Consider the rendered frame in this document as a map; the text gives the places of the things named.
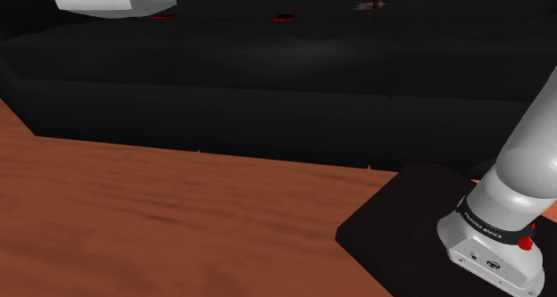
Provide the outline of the black sofa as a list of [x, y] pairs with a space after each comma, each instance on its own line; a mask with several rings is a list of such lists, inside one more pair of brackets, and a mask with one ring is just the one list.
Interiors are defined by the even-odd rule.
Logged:
[[467, 173], [557, 66], [557, 0], [177, 2], [104, 19], [0, 0], [0, 99], [37, 136]]

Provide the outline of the dark robot stand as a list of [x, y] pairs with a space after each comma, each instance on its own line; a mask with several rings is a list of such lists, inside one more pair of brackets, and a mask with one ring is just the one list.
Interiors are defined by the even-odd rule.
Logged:
[[[477, 184], [410, 163], [337, 229], [337, 242], [393, 297], [512, 297], [452, 262], [436, 231]], [[533, 236], [545, 272], [537, 297], [557, 297], [557, 223], [542, 214]]]

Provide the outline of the red and white remote control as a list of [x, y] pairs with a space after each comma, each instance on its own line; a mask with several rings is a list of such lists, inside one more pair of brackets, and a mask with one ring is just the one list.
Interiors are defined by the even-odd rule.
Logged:
[[354, 7], [354, 10], [366, 12], [366, 11], [376, 11], [387, 8], [388, 4], [383, 1], [378, 2], [363, 2], [359, 3]]

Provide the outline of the white pillow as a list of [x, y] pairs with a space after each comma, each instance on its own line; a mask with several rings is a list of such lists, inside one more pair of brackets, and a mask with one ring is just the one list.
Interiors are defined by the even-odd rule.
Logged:
[[62, 11], [104, 19], [146, 17], [175, 6], [177, 0], [54, 0]]

